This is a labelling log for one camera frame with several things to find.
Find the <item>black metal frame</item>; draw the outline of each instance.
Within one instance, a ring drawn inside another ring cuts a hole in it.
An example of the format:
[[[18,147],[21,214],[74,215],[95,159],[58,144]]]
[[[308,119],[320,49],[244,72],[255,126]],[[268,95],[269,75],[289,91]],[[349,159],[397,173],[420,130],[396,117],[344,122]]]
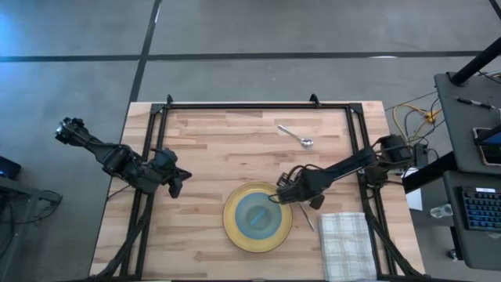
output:
[[[144,147],[142,150],[142,157],[146,161],[148,158],[148,153],[150,151],[151,139],[153,135],[153,126],[155,124],[156,116],[161,113],[160,127],[157,137],[156,148],[161,149],[163,145],[164,133],[167,128],[167,115],[169,110],[197,110],[197,109],[338,109],[344,110],[346,113],[348,131],[351,140],[351,148],[353,152],[359,150],[359,145],[357,142],[357,134],[355,131],[355,123],[353,115],[356,114],[359,119],[359,126],[363,141],[363,146],[370,146],[369,135],[367,132],[365,117],[363,114],[361,103],[320,103],[318,97],[312,94],[309,100],[311,103],[173,103],[172,98],[168,96],[167,103],[154,103],[150,108],[150,117],[148,120],[148,126],[146,130],[146,137],[144,142]],[[379,191],[374,192],[375,204],[377,208],[378,219],[373,215],[372,209],[369,205],[369,197],[367,194],[367,189],[362,181],[363,171],[358,173],[359,180],[359,191],[362,200],[362,208],[366,214],[366,219],[369,228],[369,237],[371,245],[373,247],[373,257],[376,265],[377,276],[384,277],[385,279],[390,279],[395,277],[395,279],[401,279],[402,277],[397,276],[395,258],[397,262],[402,267],[404,274],[409,276],[414,276],[415,279],[428,279],[422,277],[417,271],[412,269],[408,262],[403,258],[395,245],[391,242],[388,236],[387,222],[384,215],[383,202]],[[142,271],[144,267],[144,259],[146,255],[146,246],[148,241],[148,232],[150,227],[151,214],[153,212],[153,200],[154,194],[146,196],[146,204],[142,215],[139,217],[139,208],[141,204],[142,192],[136,190],[134,195],[134,200],[132,202],[131,217],[129,220],[128,235],[127,239],[122,245],[121,249],[118,251],[117,255],[110,262],[107,268],[95,277],[89,277],[91,281],[130,281],[130,280],[141,280]],[[137,239],[141,233],[141,238],[139,242],[139,252],[137,263],[135,267],[134,274],[129,274],[129,262],[131,258],[131,249],[134,241]],[[374,236],[377,233],[380,239],[384,243],[384,251],[387,259],[389,275],[382,274],[379,254],[377,252],[377,243]],[[118,266],[121,265],[119,276],[114,277]]]

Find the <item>computer keyboard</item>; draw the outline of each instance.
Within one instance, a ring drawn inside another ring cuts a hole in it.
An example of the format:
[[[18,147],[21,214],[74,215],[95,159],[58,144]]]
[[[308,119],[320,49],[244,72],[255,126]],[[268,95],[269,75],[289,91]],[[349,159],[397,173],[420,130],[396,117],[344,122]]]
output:
[[[469,230],[501,232],[501,189],[460,187]]]

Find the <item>white towel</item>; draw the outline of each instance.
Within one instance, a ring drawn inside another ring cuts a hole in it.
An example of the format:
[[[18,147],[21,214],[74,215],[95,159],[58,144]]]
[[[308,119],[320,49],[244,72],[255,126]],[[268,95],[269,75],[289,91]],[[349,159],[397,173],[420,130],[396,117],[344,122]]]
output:
[[[329,282],[376,280],[367,221],[361,212],[320,215],[323,272]]]

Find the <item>metal stand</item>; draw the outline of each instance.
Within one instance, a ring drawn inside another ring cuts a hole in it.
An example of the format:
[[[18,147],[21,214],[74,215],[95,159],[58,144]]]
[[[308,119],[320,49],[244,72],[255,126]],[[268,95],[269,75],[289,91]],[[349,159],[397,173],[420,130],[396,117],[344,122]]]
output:
[[[501,53],[501,38],[494,41],[487,49],[474,57],[466,66],[455,73],[451,78],[451,82],[455,86],[461,86],[468,78],[471,78],[475,73],[480,71],[488,63],[491,63]]]

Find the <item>black cable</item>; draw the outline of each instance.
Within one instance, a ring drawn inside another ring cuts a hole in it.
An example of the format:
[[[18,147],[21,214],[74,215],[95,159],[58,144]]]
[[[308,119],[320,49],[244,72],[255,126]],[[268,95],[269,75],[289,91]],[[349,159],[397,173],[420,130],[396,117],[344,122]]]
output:
[[[15,218],[14,218],[14,207],[13,207],[12,199],[9,201],[9,208],[10,208],[10,237],[9,237],[9,242],[7,243],[5,248],[3,249],[2,253],[0,253],[0,259],[2,259],[3,256],[5,255],[5,253],[7,253],[7,250],[9,250],[10,244],[14,240],[14,234],[16,233],[15,227],[14,227],[14,219]]]
[[[433,103],[431,104],[431,107],[430,107],[430,115],[431,115],[432,122],[435,120],[434,115],[433,115],[433,106],[435,105],[436,102],[438,102],[439,99],[440,98],[435,99],[435,101],[433,101]]]
[[[392,184],[398,184],[398,185],[402,185],[403,186],[402,183],[397,182],[397,181],[392,181],[392,180],[386,180],[385,183],[392,183]]]
[[[131,185],[129,184],[129,185],[127,185],[127,186],[125,186],[125,187],[121,188],[120,190],[113,192],[110,196],[108,196],[108,198],[106,199],[106,201],[109,201],[111,197],[113,197],[113,196],[115,196],[116,194],[120,193],[121,191],[123,191],[123,190],[125,190],[125,189],[129,188],[130,186],[131,186]]]
[[[391,146],[389,148],[384,148],[383,150],[377,150],[375,151],[374,153],[377,154],[377,153],[382,153],[382,152],[386,152],[388,150],[393,150],[393,149],[398,149],[398,148],[409,148],[411,149],[411,146],[409,145],[401,145],[401,146]]]
[[[56,192],[50,191],[50,190],[45,190],[45,192],[54,193],[55,195],[57,195],[59,197],[59,200],[58,200],[58,202],[56,204],[51,203],[49,206],[47,206],[42,211],[40,211],[40,213],[35,216],[36,219],[28,220],[26,222],[16,222],[16,221],[12,220],[12,221],[8,221],[8,222],[2,221],[0,223],[13,223],[13,224],[30,224],[30,223],[35,223],[36,224],[36,223],[42,221],[43,219],[47,219],[49,216],[53,215],[54,212],[56,212],[57,209],[59,208],[59,206],[61,205],[61,201],[63,200],[63,196],[61,196],[59,193],[56,193]],[[52,210],[50,211],[50,213],[48,213],[47,215],[41,216],[42,213],[44,213],[45,211],[49,210],[50,208],[52,208]]]
[[[268,195],[268,200],[270,200],[272,203],[280,204],[280,202],[272,199],[272,197],[276,197],[276,196],[278,196],[278,194]]]
[[[381,191],[381,186],[369,187],[368,190],[373,191],[373,194],[367,197],[367,200],[370,200],[376,196],[376,193]]]
[[[440,155],[438,154],[438,152],[435,150],[435,149],[431,149],[431,148],[428,148],[428,152],[433,152],[435,153],[435,156],[437,157],[437,160],[440,158]]]
[[[430,145],[430,140],[426,139],[426,137],[421,137],[421,141],[426,141],[426,146]]]
[[[416,144],[421,143],[421,141],[423,141],[423,140],[424,140],[427,136],[429,136],[431,133],[433,133],[433,131],[434,131],[434,130],[438,127],[438,126],[440,126],[441,124],[443,124],[444,122],[445,122],[445,120],[443,120],[443,121],[439,122],[439,123],[438,123],[438,124],[437,124],[434,128],[432,128],[432,129],[431,129],[429,132],[427,132],[425,135],[423,135],[423,136],[417,136],[417,137],[418,137],[418,138],[420,138],[420,139],[419,139],[419,141],[417,141],[417,143],[416,143]]]
[[[497,84],[501,84],[501,82],[497,81],[497,80],[496,80],[496,79],[494,79],[494,78],[491,78],[490,76],[488,76],[487,74],[484,74],[484,73],[483,73],[483,72],[481,72],[481,71],[478,71],[478,73],[479,73],[479,74],[481,74],[481,75],[483,75],[483,76],[485,76],[486,78],[488,78],[488,79],[490,79],[490,80],[494,81],[494,82],[495,82],[495,83],[497,83]]]
[[[410,102],[416,101],[416,100],[418,100],[418,99],[424,98],[424,97],[429,96],[429,95],[431,95],[431,94],[435,94],[436,92],[437,92],[437,90],[435,90],[435,91],[433,91],[433,92],[429,92],[429,93],[424,94],[424,95],[422,95],[422,96],[419,96],[419,97],[417,97],[417,98],[410,99],[409,101],[405,101],[405,102],[403,102],[403,103],[400,103],[400,104],[397,104],[397,105],[391,106],[391,107],[389,107],[389,108],[386,108],[386,109],[384,109],[384,111],[391,110],[391,109],[393,109],[394,107],[401,106],[401,105],[403,105],[403,104],[405,104],[405,103],[410,103]]]
[[[407,118],[409,115],[413,112],[417,112],[417,110],[412,109],[409,113],[407,113],[404,117],[404,130],[405,130],[405,135],[409,136],[409,130],[407,129]]]

